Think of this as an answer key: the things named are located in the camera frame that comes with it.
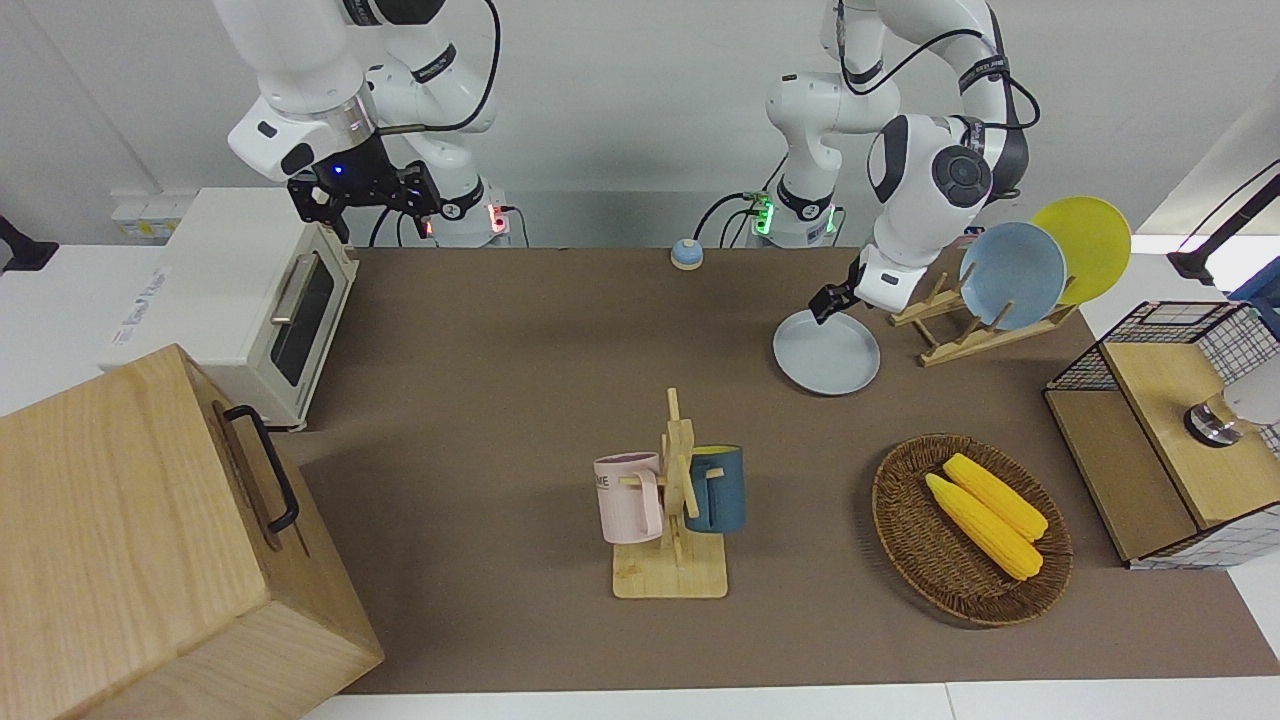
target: plate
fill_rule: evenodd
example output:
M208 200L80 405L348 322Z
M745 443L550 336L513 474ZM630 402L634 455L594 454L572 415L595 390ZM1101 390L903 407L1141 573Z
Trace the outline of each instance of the plate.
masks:
M1041 571L1024 582L1005 574L938 507L925 473L946 477L942 464L956 452L1005 480L1048 520L1036 548ZM998 626L1039 618L1071 578L1071 536L1053 498L1015 460L965 436L933 434L895 447L872 484L876 534L909 585L941 610L975 625Z
M1014 304L996 329L1034 325L1062 297L1062 250L1051 234L1030 223L1001 223L978 236L964 254L960 275L974 263L978 266L960 288L969 311L989 325L1005 304Z
M1075 279L1061 302L1079 305L1116 284L1133 252L1129 220L1101 197L1064 197L1044 206L1032 224L1053 236Z
M849 395L879 372L879 345L867 325L837 313L818 324L801 310L773 333L773 357L797 386L818 395Z

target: table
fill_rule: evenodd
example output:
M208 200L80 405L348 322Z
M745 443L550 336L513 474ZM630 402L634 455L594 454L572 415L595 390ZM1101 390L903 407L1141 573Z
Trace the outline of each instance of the table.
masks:
M81 251L76 268L36 275L0 275L0 413L20 407L38 384L42 395L93 377L97 333L118 323L161 249L63 246ZM131 281L125 273L136 275ZM1221 300L1190 281L1180 281L1161 255L1134 255L1120 286L1087 302L1082 314L1094 334L1106 332L1137 302L1148 299ZM1280 646L1280 562L1252 561L1229 573L1262 629ZM346 694L307 720L454 719L527 720L577 717L640 719L658 714L704 720L968 720L993 717L1016 707L1027 720L1199 720L1270 719L1280 706L1280 678L1176 680L1046 680L845 687L751 688L724 691Z
M1083 322L924 370L910 328L861 309L881 377L845 398L795 389L773 328L850 259L709 252L682 274L659 250L364 254L311 429L282 439L381 630L388 662L352 691L1276 673L1228 575L1120 568L1039 395L1089 345ZM608 591L589 464L657 447L667 386L701 441L746 448L723 601ZM1078 559L1046 618L955 628L888 570L869 483L925 432L1002 447L1057 500Z

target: small blue object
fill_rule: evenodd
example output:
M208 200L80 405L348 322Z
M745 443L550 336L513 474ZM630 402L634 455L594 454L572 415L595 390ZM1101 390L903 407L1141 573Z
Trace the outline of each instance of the small blue object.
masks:
M1258 274L1226 296L1229 300L1243 300L1257 307L1262 322L1276 338L1280 338L1280 258L1267 263Z
M964 304L988 325L1005 305L1014 306L997 329L1016 331L1048 315L1066 286L1066 260L1053 236L1030 223L1001 223L978 236L960 263Z
M696 240L677 240L671 247L671 264L681 270L696 270L703 264L703 246Z

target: yellow plate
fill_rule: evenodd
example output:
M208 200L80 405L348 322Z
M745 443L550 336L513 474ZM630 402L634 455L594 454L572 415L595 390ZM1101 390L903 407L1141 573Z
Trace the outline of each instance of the yellow plate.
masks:
M1036 213L1032 224L1053 236L1066 258L1066 274L1075 278L1062 293L1062 305L1079 305L1111 290L1129 266L1129 222L1106 200L1055 200Z

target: corn cob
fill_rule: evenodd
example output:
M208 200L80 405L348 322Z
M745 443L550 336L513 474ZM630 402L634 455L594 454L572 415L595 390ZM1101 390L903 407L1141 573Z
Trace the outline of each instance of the corn cob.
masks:
M938 506L1005 573L1009 573L1015 580L1025 580L1039 573L1041 565L1044 564L1039 551L1000 516L957 484L933 473L924 475L924 480L933 491L933 498L938 501Z
M956 452L942 464L951 480L969 491L969 495L978 498L1009 527L1018 530L1018 534L1029 542L1036 542L1044 537L1048 529L1048 520L1039 510L1032 507L1023 496L1005 484L1004 480L992 475L989 470L977 464L968 455Z

